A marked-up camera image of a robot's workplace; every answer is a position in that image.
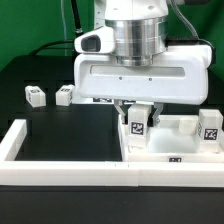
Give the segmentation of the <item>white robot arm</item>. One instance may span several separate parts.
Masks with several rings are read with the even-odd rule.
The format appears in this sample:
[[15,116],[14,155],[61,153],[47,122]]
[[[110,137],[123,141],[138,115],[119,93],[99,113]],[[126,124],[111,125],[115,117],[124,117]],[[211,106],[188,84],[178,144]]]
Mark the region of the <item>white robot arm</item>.
[[208,95],[212,46],[196,32],[167,37],[168,9],[193,30],[178,6],[186,0],[105,0],[104,25],[75,40],[77,92],[87,98],[199,105]]

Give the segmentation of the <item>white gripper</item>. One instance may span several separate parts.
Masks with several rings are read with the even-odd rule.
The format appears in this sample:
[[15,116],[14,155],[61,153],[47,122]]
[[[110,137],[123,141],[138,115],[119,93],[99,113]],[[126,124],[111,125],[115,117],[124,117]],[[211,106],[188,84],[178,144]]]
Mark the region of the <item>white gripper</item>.
[[114,31],[106,26],[76,38],[74,45],[79,53],[74,63],[77,92],[85,98],[114,99],[122,123],[128,111],[122,100],[155,102],[152,119],[157,126],[163,103],[200,104],[207,98],[208,44],[169,46],[143,66],[118,63],[112,54]]

